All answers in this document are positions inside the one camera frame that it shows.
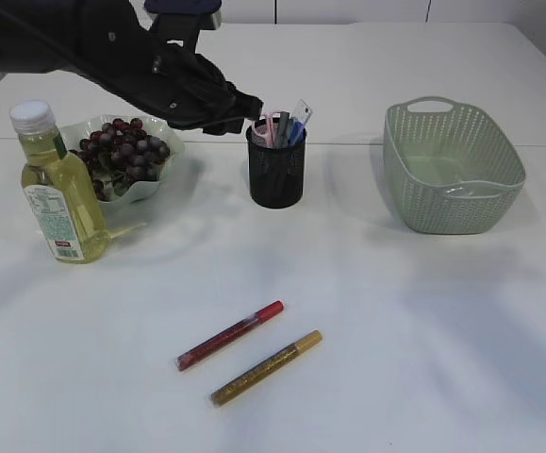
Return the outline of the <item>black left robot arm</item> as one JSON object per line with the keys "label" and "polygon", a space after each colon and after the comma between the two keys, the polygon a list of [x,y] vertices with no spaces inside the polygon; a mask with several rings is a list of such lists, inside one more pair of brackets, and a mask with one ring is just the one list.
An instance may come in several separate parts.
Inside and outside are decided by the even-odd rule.
{"label": "black left robot arm", "polygon": [[0,72],[74,73],[179,130],[239,133],[260,99],[196,53],[220,25],[219,1],[147,1],[143,27],[128,1],[0,1]]}

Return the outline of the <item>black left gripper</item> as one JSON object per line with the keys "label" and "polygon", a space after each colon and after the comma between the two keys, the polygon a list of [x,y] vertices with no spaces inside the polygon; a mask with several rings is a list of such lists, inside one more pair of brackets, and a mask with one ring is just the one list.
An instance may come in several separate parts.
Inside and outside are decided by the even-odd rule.
{"label": "black left gripper", "polygon": [[212,136],[241,133],[263,110],[258,97],[240,91],[215,64],[179,46],[159,50],[130,77],[127,102],[174,129]]}

